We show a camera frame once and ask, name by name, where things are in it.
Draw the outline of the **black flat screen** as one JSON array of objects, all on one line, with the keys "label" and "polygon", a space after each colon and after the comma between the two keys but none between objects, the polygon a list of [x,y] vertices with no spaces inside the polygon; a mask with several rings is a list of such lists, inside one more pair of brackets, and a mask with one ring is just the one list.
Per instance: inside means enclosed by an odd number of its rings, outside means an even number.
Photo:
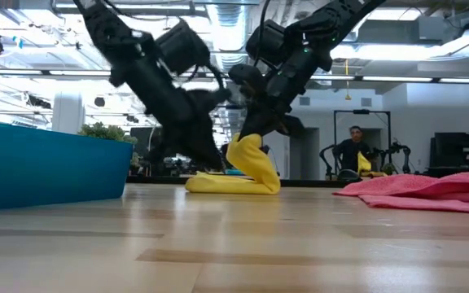
[{"label": "black flat screen", "polygon": [[137,127],[130,130],[130,136],[136,138],[134,151],[141,157],[147,158],[148,153],[157,148],[162,140],[162,128]]}]

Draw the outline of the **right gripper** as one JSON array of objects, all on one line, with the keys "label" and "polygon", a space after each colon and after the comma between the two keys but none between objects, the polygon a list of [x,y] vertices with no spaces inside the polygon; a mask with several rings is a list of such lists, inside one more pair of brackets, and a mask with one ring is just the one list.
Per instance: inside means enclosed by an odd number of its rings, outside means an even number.
[{"label": "right gripper", "polygon": [[265,92],[259,95],[259,106],[249,109],[239,133],[239,140],[251,135],[265,136],[271,132],[271,114],[274,130],[282,135],[302,135],[305,127],[295,116],[285,116],[291,111],[291,103],[305,92],[305,86],[319,69],[330,71],[331,50],[315,50],[311,47],[296,48],[279,66],[276,73],[265,77]]}]

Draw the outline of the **small silver spiral duct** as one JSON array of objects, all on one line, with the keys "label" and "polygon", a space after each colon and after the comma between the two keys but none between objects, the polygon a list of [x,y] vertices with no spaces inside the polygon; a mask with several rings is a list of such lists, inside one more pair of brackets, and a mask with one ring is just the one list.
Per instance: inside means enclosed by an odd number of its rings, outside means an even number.
[{"label": "small silver spiral duct", "polygon": [[247,11],[237,5],[207,5],[212,23],[215,58],[222,71],[229,71],[238,63],[244,63],[246,56],[241,53],[247,33]]}]

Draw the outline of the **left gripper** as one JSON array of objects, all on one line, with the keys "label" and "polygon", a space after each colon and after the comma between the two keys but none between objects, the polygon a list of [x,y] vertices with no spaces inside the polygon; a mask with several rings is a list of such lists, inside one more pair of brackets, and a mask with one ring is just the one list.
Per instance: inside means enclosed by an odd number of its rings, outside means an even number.
[{"label": "left gripper", "polygon": [[169,136],[184,137],[172,139],[160,135],[148,152],[150,163],[158,164],[164,158],[180,154],[205,168],[224,168],[213,139],[210,112],[199,112],[189,90],[177,87],[172,77],[191,67],[212,68],[209,59],[209,55],[118,55],[109,59],[110,83],[115,87],[127,84]]}]

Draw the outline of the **person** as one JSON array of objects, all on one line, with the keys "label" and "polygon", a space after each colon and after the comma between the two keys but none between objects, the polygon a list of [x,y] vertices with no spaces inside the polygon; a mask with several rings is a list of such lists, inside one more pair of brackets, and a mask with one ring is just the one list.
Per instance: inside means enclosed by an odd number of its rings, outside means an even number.
[{"label": "person", "polygon": [[358,154],[361,153],[367,160],[372,158],[372,151],[368,144],[362,141],[362,129],[354,125],[349,129],[350,138],[336,144],[333,155],[341,159],[342,169],[350,169],[354,172],[358,169]]}]

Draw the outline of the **green artificial plant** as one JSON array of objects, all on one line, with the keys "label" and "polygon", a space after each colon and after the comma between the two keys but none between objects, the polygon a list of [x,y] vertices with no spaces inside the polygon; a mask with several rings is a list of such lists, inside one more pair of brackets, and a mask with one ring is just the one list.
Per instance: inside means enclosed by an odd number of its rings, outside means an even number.
[{"label": "green artificial plant", "polygon": [[121,127],[116,125],[106,126],[102,122],[97,122],[92,125],[82,125],[81,129],[78,132],[79,135],[92,137],[92,138],[101,138],[106,140],[118,141],[118,142],[127,142],[130,143],[133,147],[138,142],[137,138],[127,134]]}]

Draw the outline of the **tall black metal frame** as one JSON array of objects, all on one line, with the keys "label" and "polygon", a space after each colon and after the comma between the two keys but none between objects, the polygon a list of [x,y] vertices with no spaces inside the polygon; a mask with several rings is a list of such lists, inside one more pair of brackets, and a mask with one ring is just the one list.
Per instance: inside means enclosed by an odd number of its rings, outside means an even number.
[{"label": "tall black metal frame", "polygon": [[[385,125],[387,126],[387,135],[388,135],[388,145],[387,145],[387,150],[392,146],[392,126],[391,126],[391,112],[389,111],[372,111],[372,110],[367,110],[367,109],[357,109],[357,110],[334,110],[333,111],[333,134],[334,134],[334,144],[333,144],[333,150],[334,150],[334,147],[338,147],[339,143],[338,143],[338,139],[337,139],[337,133],[338,133],[338,129],[337,129],[337,124],[338,124],[338,114],[339,113],[349,113],[349,114],[353,114],[353,115],[370,115],[370,114],[374,114],[378,117],[378,119],[380,118],[378,116],[378,114],[384,114],[386,117],[387,117],[387,120],[381,120],[385,123]],[[374,151],[372,154],[374,155],[379,155],[381,156],[382,160],[381,161],[382,163],[381,164],[384,164],[384,158],[388,158],[388,163],[392,163],[392,155],[387,155],[387,151],[385,150],[376,150]],[[333,151],[333,157],[334,157],[334,165],[335,165],[335,171],[337,172],[336,175],[340,175],[340,173],[342,173],[343,171],[343,168],[340,167],[340,164],[341,164],[341,160],[340,160],[340,157],[337,156],[338,154],[334,153]],[[360,168],[358,166],[358,169],[357,169],[357,172],[356,172],[356,176],[357,178],[354,180],[354,181],[360,181],[361,179],[363,178],[375,178],[375,177],[386,177],[387,174],[386,173],[383,173],[383,172],[373,172],[371,169],[364,169],[364,168]]]}]

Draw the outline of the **teal plastic bin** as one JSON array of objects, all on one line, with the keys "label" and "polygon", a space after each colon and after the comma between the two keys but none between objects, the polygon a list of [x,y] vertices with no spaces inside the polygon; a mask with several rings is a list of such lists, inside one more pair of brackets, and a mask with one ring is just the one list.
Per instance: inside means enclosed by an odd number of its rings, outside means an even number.
[{"label": "teal plastic bin", "polygon": [[127,142],[0,124],[0,209],[117,199]]}]

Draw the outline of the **person's yellow cloth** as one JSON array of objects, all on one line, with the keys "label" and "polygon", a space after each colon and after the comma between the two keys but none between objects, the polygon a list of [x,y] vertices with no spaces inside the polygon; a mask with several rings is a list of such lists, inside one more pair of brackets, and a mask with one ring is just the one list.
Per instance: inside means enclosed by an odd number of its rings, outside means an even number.
[{"label": "person's yellow cloth", "polygon": [[376,159],[374,153],[364,155],[360,151],[357,153],[357,173],[362,178],[376,178],[376,177],[386,177],[387,174],[384,172],[374,171],[372,169],[372,163]]}]

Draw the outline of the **yellow microfiber towel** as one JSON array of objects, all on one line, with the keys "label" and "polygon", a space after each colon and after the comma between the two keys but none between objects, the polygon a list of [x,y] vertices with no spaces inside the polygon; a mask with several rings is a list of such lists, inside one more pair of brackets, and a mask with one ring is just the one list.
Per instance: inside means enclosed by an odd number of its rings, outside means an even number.
[{"label": "yellow microfiber towel", "polygon": [[226,158],[249,179],[228,175],[197,173],[186,181],[191,193],[276,195],[281,188],[280,178],[270,158],[261,149],[262,136],[237,133],[228,145]]}]

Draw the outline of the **pink microfiber towel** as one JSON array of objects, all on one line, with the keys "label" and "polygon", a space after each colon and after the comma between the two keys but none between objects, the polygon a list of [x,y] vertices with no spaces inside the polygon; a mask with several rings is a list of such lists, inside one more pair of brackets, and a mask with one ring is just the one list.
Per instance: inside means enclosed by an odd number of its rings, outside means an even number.
[{"label": "pink microfiber towel", "polygon": [[347,185],[334,193],[357,197],[371,208],[469,213],[469,173],[435,178],[392,175]]}]

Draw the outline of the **white column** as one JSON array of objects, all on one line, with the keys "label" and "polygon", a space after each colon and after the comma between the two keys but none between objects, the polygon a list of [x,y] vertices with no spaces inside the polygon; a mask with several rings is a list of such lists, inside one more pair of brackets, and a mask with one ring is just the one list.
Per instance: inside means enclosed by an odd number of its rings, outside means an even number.
[{"label": "white column", "polygon": [[55,94],[52,130],[78,134],[85,123],[85,104],[81,92],[61,90]]}]

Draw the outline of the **black cabinet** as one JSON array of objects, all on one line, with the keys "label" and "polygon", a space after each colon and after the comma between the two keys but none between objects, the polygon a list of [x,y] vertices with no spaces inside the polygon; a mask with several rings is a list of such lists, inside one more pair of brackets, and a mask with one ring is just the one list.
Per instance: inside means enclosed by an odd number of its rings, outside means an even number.
[{"label": "black cabinet", "polygon": [[435,133],[427,175],[445,177],[469,172],[469,133]]}]

